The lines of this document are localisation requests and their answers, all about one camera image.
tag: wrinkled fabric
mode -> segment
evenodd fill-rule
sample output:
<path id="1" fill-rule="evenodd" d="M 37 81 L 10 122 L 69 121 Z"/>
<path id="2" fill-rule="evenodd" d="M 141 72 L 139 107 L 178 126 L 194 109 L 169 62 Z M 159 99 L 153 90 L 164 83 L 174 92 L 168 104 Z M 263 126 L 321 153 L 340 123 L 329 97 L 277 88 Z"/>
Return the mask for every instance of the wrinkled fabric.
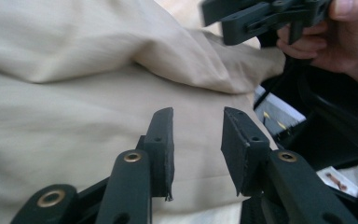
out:
<path id="1" fill-rule="evenodd" d="M 174 200 L 153 200 L 155 223 L 238 223 L 223 109 L 268 135 L 247 93 L 282 66 L 280 51 L 226 47 L 153 1 L 0 1 L 0 223 L 48 185 L 109 176 L 168 106 Z"/>

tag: beige fabric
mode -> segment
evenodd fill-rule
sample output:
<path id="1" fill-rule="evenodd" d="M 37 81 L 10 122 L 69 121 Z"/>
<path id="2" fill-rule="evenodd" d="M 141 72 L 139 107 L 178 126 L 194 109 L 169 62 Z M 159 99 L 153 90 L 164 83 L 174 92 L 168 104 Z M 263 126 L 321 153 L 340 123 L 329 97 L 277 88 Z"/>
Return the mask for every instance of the beige fabric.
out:
<path id="1" fill-rule="evenodd" d="M 245 93 L 282 64 L 276 49 L 226 48 L 188 31 L 150 0 L 0 1 L 0 223 L 45 186 L 82 190 L 109 176 L 167 106 L 174 201 L 154 200 L 155 223 L 236 223 L 223 108 L 256 121 Z"/>

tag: human hand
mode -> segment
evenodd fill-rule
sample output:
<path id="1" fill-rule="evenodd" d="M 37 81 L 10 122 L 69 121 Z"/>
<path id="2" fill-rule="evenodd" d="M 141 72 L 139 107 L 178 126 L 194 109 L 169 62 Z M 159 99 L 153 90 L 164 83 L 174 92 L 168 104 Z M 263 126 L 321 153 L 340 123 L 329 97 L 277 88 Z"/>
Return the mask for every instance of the human hand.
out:
<path id="1" fill-rule="evenodd" d="M 289 27 L 278 31 L 277 46 L 297 59 L 313 59 L 311 65 L 346 73 L 358 81 L 358 0 L 333 0 L 330 20 L 305 28 L 302 37 L 288 45 Z"/>

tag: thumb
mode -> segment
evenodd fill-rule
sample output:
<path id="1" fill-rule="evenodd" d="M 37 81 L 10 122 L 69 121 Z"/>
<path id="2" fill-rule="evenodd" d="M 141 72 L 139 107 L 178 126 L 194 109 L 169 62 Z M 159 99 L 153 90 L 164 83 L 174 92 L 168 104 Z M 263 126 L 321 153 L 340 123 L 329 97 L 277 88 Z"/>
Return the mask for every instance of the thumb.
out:
<path id="1" fill-rule="evenodd" d="M 333 0 L 330 18 L 335 21 L 358 21 L 358 0 Z"/>

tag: cloth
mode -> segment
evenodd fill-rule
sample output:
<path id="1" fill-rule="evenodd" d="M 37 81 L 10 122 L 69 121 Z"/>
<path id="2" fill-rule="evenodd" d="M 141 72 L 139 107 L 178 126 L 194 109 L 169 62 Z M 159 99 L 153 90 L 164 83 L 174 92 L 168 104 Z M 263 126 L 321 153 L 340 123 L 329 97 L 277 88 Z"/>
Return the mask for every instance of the cloth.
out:
<path id="1" fill-rule="evenodd" d="M 43 187 L 81 191 L 109 176 L 168 106 L 174 201 L 154 200 L 155 222 L 229 223 L 205 213 L 243 200 L 220 152 L 223 108 L 267 134 L 247 96 L 283 61 L 277 49 L 225 47 L 185 29 L 151 0 L 0 0 L 0 223 Z"/>

